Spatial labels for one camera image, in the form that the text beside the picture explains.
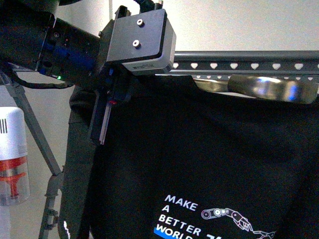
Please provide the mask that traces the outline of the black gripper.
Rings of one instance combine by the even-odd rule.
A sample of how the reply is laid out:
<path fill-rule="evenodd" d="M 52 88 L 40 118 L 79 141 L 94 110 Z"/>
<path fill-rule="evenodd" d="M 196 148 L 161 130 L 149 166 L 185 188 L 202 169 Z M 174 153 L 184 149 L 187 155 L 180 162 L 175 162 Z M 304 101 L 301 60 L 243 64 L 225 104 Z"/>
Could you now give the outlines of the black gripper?
<path fill-rule="evenodd" d="M 96 94 L 90 123 L 90 138 L 104 145 L 112 104 L 128 102 L 133 93 L 132 77 L 121 63 L 108 62 L 111 47 L 122 37 L 115 34 L 115 22 L 111 19 L 93 45 L 93 89 Z"/>

